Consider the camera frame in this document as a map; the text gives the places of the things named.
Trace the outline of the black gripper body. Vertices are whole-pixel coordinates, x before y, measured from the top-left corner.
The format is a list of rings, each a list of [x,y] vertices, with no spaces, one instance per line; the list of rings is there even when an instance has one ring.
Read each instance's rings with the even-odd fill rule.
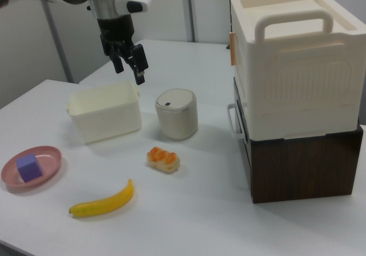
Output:
[[[122,43],[132,46],[134,26],[130,14],[113,19],[97,19],[102,43]]]

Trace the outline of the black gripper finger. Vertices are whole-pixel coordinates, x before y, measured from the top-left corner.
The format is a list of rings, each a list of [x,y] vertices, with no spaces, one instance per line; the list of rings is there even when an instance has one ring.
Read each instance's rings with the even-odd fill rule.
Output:
[[[123,58],[132,69],[136,84],[143,84],[145,82],[145,70],[149,67],[143,45],[125,46]]]
[[[116,49],[110,42],[102,41],[102,47],[104,50],[104,54],[109,57],[114,66],[115,72],[117,74],[124,71],[124,67],[121,61],[120,56],[118,55],[118,49]]]

